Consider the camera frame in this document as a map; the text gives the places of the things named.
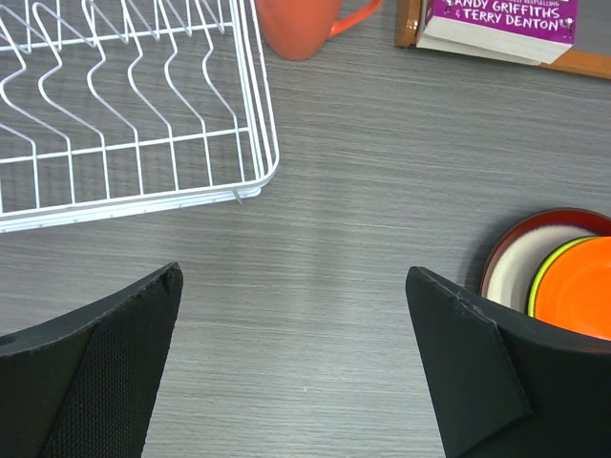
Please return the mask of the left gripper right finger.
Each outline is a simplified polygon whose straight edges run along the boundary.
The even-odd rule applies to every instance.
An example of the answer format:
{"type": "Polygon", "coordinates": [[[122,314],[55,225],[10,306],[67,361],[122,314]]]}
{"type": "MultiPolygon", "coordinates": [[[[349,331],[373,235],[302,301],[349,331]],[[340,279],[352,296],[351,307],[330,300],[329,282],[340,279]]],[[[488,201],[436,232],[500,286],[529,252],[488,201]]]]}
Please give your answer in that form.
{"type": "Polygon", "coordinates": [[[424,267],[411,322],[448,457],[607,457],[610,343],[481,298],[424,267]]]}

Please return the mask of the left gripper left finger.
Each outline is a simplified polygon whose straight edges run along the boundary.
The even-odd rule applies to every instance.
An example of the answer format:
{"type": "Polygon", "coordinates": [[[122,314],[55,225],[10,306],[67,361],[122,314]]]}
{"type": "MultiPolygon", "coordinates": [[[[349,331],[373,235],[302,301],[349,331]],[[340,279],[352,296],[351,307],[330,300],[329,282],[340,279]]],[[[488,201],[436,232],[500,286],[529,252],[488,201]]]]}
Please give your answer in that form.
{"type": "Polygon", "coordinates": [[[2,456],[140,456],[182,287],[172,262],[106,298],[2,336],[2,456]]]}

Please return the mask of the green plate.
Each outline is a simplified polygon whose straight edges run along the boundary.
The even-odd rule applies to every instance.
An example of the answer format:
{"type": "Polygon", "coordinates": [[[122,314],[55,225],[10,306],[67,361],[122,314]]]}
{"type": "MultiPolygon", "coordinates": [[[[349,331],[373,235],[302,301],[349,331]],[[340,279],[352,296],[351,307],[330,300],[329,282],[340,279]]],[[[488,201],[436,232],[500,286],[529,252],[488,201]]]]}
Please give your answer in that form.
{"type": "Polygon", "coordinates": [[[591,239],[597,239],[598,236],[586,236],[577,239],[571,239],[567,242],[564,242],[562,245],[558,246],[555,250],[553,250],[539,265],[537,272],[535,273],[533,280],[531,282],[531,287],[529,290],[528,301],[527,301],[527,313],[530,317],[534,318],[536,316],[536,302],[537,302],[537,293],[542,283],[543,277],[551,267],[551,265],[561,257],[565,252],[572,249],[574,246],[589,241],[591,239]]]}

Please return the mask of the orange plate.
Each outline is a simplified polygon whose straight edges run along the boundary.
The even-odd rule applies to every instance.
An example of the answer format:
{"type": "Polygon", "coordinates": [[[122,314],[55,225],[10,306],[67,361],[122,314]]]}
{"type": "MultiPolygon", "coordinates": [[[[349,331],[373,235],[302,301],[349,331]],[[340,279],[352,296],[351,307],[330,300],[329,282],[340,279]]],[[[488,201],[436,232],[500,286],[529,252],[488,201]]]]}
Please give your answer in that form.
{"type": "Polygon", "coordinates": [[[537,293],[535,319],[610,339],[610,238],[574,246],[549,268],[537,293]]]}

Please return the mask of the large red cream plate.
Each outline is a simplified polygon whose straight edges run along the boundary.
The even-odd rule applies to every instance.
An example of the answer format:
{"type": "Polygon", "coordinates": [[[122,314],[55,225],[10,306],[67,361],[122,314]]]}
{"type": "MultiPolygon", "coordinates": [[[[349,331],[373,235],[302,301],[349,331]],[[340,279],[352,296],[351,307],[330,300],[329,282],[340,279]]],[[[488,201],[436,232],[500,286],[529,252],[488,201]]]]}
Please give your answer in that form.
{"type": "Polygon", "coordinates": [[[510,228],[483,268],[479,295],[518,312],[528,311],[530,289],[543,262],[561,245],[610,235],[610,218],[580,208],[535,213],[510,228]]]}

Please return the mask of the wooden shelf rack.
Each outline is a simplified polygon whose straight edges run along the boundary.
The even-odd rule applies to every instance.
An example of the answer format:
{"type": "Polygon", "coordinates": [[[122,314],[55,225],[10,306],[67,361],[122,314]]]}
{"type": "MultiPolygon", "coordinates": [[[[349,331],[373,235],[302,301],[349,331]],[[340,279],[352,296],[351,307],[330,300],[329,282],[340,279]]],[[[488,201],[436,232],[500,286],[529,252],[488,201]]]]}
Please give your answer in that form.
{"type": "MultiPolygon", "coordinates": [[[[417,48],[417,35],[421,29],[424,17],[425,1],[398,1],[395,22],[395,45],[399,48],[417,48]]],[[[489,54],[476,52],[472,54],[493,60],[506,61],[521,65],[538,66],[540,68],[558,72],[574,73],[593,76],[601,79],[610,79],[610,53],[603,54],[571,50],[560,56],[551,64],[528,62],[525,59],[515,60],[512,57],[492,57],[489,54]]]]}

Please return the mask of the colourful book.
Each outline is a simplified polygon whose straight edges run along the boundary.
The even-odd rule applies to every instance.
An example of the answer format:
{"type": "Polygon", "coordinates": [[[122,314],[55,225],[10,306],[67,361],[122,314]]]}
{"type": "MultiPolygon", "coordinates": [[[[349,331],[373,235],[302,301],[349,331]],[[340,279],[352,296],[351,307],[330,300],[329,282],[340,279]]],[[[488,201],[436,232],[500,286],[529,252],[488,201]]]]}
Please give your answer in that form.
{"type": "Polygon", "coordinates": [[[575,43],[577,1],[426,1],[416,46],[524,65],[552,64],[575,43]]]}

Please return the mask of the orange mug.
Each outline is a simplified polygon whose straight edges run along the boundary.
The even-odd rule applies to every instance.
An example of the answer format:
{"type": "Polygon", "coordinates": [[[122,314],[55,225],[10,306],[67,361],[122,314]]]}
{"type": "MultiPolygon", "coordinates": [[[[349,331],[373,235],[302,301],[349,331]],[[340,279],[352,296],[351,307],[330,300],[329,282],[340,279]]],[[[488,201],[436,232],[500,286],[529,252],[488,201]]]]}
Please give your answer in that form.
{"type": "Polygon", "coordinates": [[[339,18],[342,4],[340,0],[260,0],[255,2],[255,9],[271,50],[283,59],[302,61],[315,55],[328,39],[371,17],[382,1],[368,1],[339,18]]]}

